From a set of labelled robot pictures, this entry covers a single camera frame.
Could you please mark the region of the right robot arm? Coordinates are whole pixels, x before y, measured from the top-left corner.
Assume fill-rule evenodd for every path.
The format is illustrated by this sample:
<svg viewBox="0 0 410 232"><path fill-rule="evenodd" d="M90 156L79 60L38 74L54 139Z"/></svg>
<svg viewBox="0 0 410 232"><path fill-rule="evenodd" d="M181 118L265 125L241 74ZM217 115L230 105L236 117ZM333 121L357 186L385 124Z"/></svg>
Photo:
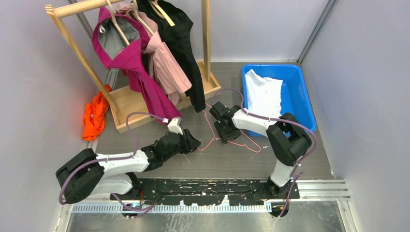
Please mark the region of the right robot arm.
<svg viewBox="0 0 410 232"><path fill-rule="evenodd" d="M279 119L260 118L246 113L238 105L228 108L221 102L210 108L216 119L215 129L223 143L235 140L243 130L266 137L276 156L273 172L267 179L267 190L276 199L284 196L291 184L291 174L297 162L312 146L312 140L295 116L285 113Z"/></svg>

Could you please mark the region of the white skirt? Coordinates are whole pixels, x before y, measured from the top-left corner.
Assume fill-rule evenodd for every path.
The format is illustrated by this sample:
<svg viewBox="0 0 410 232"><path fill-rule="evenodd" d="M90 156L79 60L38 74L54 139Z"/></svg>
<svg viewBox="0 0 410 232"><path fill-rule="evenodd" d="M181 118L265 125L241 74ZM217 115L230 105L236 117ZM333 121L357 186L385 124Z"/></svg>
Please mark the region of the white skirt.
<svg viewBox="0 0 410 232"><path fill-rule="evenodd" d="M251 69L245 74L247 109L260 116L278 118L281 116L281 88L283 81L261 77Z"/></svg>

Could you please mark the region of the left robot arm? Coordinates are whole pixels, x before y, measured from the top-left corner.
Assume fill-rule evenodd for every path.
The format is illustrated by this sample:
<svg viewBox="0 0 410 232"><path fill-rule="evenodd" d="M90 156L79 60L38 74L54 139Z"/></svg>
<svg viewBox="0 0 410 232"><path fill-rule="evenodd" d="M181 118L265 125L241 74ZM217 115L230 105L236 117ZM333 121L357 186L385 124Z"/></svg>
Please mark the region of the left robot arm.
<svg viewBox="0 0 410 232"><path fill-rule="evenodd" d="M83 149L56 171L61 187L61 205L78 203L101 189L108 193L103 179L129 173L142 173L160 168L177 154L197 150L201 142L188 129L181 134L167 132L153 144L130 153L97 154L91 148Z"/></svg>

